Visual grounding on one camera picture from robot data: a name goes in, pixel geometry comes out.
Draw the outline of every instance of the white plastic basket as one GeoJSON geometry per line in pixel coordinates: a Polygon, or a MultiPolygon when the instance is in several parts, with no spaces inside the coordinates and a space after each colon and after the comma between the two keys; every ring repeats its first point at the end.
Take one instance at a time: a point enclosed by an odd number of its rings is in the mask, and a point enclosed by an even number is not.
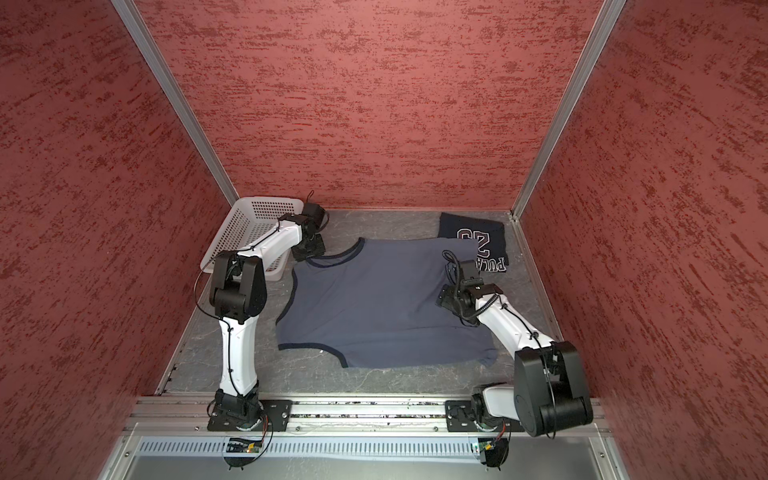
{"type": "MultiPolygon", "coordinates": [[[[243,197],[232,206],[229,215],[210,243],[208,251],[200,262],[206,273],[214,271],[214,264],[206,266],[211,258],[225,250],[239,250],[253,242],[275,226],[284,214],[300,214],[304,202],[285,197],[243,197]]],[[[283,276],[288,261],[288,252],[272,262],[264,272],[264,278],[276,282],[283,276]]]]}

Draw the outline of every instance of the dark blue trim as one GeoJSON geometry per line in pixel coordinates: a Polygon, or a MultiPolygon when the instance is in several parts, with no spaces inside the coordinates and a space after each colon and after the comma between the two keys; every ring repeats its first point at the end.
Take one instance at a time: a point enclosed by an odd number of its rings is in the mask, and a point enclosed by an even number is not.
{"type": "Polygon", "coordinates": [[[349,365],[346,363],[346,358],[337,349],[323,345],[322,343],[281,343],[277,346],[278,350],[290,350],[290,349],[318,349],[325,350],[326,352],[334,355],[341,362],[342,368],[347,368],[349,365]]]}
{"type": "Polygon", "coordinates": [[[290,306],[293,305],[293,298],[296,296],[296,287],[299,286],[299,279],[296,278],[296,271],[291,270],[290,274],[293,277],[293,288],[290,291],[290,298],[288,299],[288,303],[286,303],[285,308],[283,309],[282,312],[280,312],[280,316],[278,316],[277,319],[275,320],[275,325],[277,325],[277,323],[283,319],[286,313],[288,313],[288,309],[290,308],[290,306]]]}
{"type": "Polygon", "coordinates": [[[360,237],[357,239],[357,242],[352,245],[350,248],[344,250],[342,253],[337,253],[336,255],[325,255],[324,257],[313,257],[306,259],[306,262],[309,265],[316,266],[317,268],[330,268],[332,266],[341,265],[343,263],[349,262],[351,259],[357,257],[360,252],[362,252],[362,248],[366,245],[366,239],[360,237]],[[323,265],[321,263],[316,263],[314,260],[333,260],[336,258],[342,258],[345,255],[349,255],[349,257],[345,258],[344,260],[336,263],[331,263],[330,265],[323,265]]]}

